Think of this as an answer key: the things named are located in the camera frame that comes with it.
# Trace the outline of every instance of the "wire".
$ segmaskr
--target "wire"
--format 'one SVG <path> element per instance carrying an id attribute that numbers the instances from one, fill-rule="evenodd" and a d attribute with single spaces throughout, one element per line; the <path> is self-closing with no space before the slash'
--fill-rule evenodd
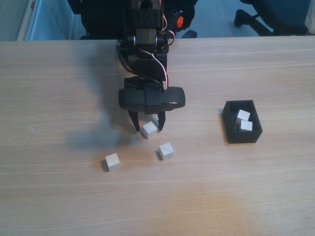
<path id="1" fill-rule="evenodd" d="M 136 72 L 134 72 L 133 70 L 131 70 L 131 68 L 128 68 L 128 67 L 126 66 L 126 60 L 122 57 L 122 55 L 121 55 L 121 53 L 120 53 L 120 46 L 119 46 L 118 44 L 116 45 L 116 49 L 117 49 L 118 59 L 120 60 L 121 64 L 123 65 L 123 67 L 124 67 L 124 69 L 125 69 L 126 71 L 128 71 L 129 73 L 132 73 L 132 74 L 134 74 L 134 75 L 139 76 L 140 79 L 147 79 L 147 80 L 150 80 L 150 81 L 152 81 L 152 82 L 155 82 L 155 83 L 159 84 L 159 86 L 160 86 L 160 88 L 162 89 L 162 91 L 164 91 L 164 86 L 163 86 L 163 84 L 162 84 L 161 82 L 159 82 L 159 81 L 157 81 L 157 80 L 155 80 L 155 79 L 153 79 L 153 78 L 151 78 L 151 77 L 148 77 L 148 76 L 145 76 L 145 75 L 136 73 Z"/>
<path id="2" fill-rule="evenodd" d="M 170 32 L 170 33 L 173 35 L 173 41 L 172 41 L 170 44 L 167 45 L 167 46 L 169 47 L 169 46 L 171 46 L 171 45 L 175 42 L 176 37 L 175 37 L 175 34 L 174 34 L 173 31 L 168 30 L 167 32 Z"/>
<path id="3" fill-rule="evenodd" d="M 161 5 L 161 10 L 163 12 L 162 0 L 159 0 L 159 3 Z M 167 19 L 163 13 L 163 28 L 162 28 L 161 32 L 164 31 L 166 28 L 167 28 Z"/>
<path id="4" fill-rule="evenodd" d="M 167 75 L 167 72 L 166 72 L 166 69 L 165 69 L 164 65 L 163 65 L 161 62 L 159 62 L 158 59 L 156 59 L 156 57 L 154 56 L 153 53 L 149 53 L 149 52 L 144 51 L 144 50 L 142 50 L 142 49 L 139 49 L 139 50 L 140 50 L 141 52 L 143 52 L 143 53 L 146 53 L 146 54 L 150 55 L 156 62 L 158 62 L 158 63 L 160 64 L 160 66 L 162 67 L 162 69 L 163 69 L 163 71 L 164 71 L 164 75 L 165 75 L 165 81 L 166 81 L 165 87 L 166 87 L 166 90 L 168 90 L 168 75 Z"/>
<path id="5" fill-rule="evenodd" d="M 163 13 L 163 25 L 164 25 L 164 21 L 165 21 L 165 26 L 163 27 L 162 31 L 164 31 L 167 28 L 167 19 Z"/>

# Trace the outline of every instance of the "wooden cube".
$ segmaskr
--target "wooden cube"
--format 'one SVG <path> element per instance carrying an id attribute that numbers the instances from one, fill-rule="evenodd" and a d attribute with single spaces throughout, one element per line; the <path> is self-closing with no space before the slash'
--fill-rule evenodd
<path id="1" fill-rule="evenodd" d="M 240 110 L 239 112 L 238 112 L 238 115 L 237 115 L 237 118 L 236 118 L 236 121 L 235 121 L 235 123 L 236 124 L 241 124 L 241 120 L 246 120 L 246 121 L 248 121 L 248 119 L 250 118 L 250 113 L 249 112 L 245 112 L 245 111 L 243 111 L 243 110 Z"/>
<path id="2" fill-rule="evenodd" d="M 158 151 L 162 157 L 162 160 L 170 159 L 174 155 L 174 150 L 170 143 L 159 146 Z"/>
<path id="3" fill-rule="evenodd" d="M 241 131 L 252 131 L 252 122 L 241 120 L 240 129 Z"/>
<path id="4" fill-rule="evenodd" d="M 149 139 L 158 133 L 158 128 L 150 121 L 142 126 L 142 133 Z"/>
<path id="5" fill-rule="evenodd" d="M 111 154 L 105 157 L 109 171 L 113 171 L 120 168 L 120 161 L 117 153 Z"/>

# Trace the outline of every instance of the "wall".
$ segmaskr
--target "wall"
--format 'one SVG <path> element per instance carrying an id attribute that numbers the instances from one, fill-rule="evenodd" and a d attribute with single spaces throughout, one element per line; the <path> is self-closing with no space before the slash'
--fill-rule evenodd
<path id="1" fill-rule="evenodd" d="M 74 16 L 67 0 L 42 0 L 39 11 L 33 40 L 79 39 L 72 35 L 80 16 Z"/>
<path id="2" fill-rule="evenodd" d="M 0 41 L 15 41 L 29 0 L 0 0 Z"/>

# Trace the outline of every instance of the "chair base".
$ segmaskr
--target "chair base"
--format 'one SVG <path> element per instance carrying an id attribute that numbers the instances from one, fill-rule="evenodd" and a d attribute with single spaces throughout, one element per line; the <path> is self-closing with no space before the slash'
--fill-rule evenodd
<path id="1" fill-rule="evenodd" d="M 234 25 L 236 27 L 249 25 L 254 31 L 258 33 L 259 36 L 276 36 L 256 19 L 258 16 L 259 15 L 251 16 L 243 10 L 237 10 L 234 19 Z"/>

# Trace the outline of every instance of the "white wire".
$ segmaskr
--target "white wire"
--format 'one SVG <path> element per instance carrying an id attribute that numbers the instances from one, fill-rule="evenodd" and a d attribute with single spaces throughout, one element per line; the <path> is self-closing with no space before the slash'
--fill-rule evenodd
<path id="1" fill-rule="evenodd" d="M 163 65 L 161 62 L 159 62 L 158 59 L 156 59 L 156 57 L 154 56 L 153 53 L 149 53 L 149 52 L 144 51 L 144 50 L 142 50 L 142 49 L 140 49 L 140 51 L 142 51 L 142 52 L 144 52 L 144 53 L 146 53 L 146 54 L 152 56 L 152 58 L 160 64 L 160 66 L 162 67 L 162 69 L 163 69 L 163 71 L 164 71 L 164 74 L 165 74 L 165 81 L 166 81 L 166 85 L 165 85 L 166 89 L 165 89 L 165 90 L 168 90 L 168 75 L 167 75 L 167 72 L 166 72 L 166 69 L 165 69 L 164 65 Z"/>
<path id="2" fill-rule="evenodd" d="M 159 0 L 159 3 L 160 3 L 160 5 L 161 5 L 161 10 L 162 10 L 162 12 L 163 12 L 162 0 Z M 164 31 L 166 28 L 167 28 L 167 19 L 166 19 L 164 13 L 163 13 L 163 28 L 162 28 L 161 31 Z"/>
<path id="3" fill-rule="evenodd" d="M 165 21 L 165 27 L 163 27 L 162 31 L 164 31 L 167 28 L 167 19 L 166 19 L 164 13 L 163 13 L 163 19 Z"/>

